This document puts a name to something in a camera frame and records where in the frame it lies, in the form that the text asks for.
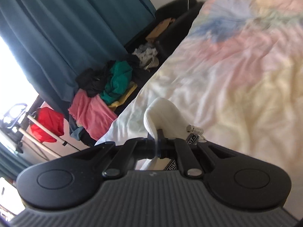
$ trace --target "brown cardboard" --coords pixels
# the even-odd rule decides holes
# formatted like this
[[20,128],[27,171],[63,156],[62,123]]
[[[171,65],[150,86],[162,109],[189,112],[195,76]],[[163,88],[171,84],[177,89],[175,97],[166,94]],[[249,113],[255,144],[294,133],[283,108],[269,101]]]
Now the brown cardboard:
[[165,29],[169,26],[171,22],[174,22],[175,19],[168,18],[160,22],[154,30],[151,31],[145,38],[149,43],[153,43],[154,40],[162,33],[165,31]]

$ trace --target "sunlight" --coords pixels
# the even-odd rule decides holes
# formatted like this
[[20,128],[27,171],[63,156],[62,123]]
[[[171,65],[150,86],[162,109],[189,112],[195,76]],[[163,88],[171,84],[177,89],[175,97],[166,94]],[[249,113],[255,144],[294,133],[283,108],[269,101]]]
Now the sunlight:
[[38,93],[28,82],[20,66],[0,37],[0,119],[13,105],[26,103],[28,109]]

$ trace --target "pile of clothes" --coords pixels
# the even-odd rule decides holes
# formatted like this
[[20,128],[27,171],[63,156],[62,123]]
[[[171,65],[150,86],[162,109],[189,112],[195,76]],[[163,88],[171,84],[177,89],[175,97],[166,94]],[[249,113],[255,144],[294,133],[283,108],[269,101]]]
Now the pile of clothes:
[[128,54],[122,61],[109,61],[101,70],[87,69],[76,82],[76,93],[69,113],[76,126],[71,136],[81,140],[86,132],[95,141],[137,96],[152,74],[142,68],[142,61]]
[[158,52],[152,43],[140,45],[132,54],[139,58],[139,67],[144,70],[157,67],[159,65],[159,60],[156,57]]

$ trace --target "bed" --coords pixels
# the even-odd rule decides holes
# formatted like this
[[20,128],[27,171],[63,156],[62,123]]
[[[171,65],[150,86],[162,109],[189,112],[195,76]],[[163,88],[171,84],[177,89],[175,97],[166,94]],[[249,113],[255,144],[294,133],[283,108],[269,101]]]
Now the bed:
[[285,207],[303,217],[303,0],[208,0],[97,144],[147,137],[143,115],[157,97],[207,140],[287,171]]

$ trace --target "gray ribbed mat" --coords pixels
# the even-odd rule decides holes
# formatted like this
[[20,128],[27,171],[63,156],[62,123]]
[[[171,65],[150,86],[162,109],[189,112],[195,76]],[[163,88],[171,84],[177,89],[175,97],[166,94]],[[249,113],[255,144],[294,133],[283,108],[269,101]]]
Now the gray ribbed mat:
[[246,213],[217,202],[198,180],[179,171],[129,171],[106,181],[81,206],[64,211],[27,208],[13,220],[20,227],[293,227],[282,208]]

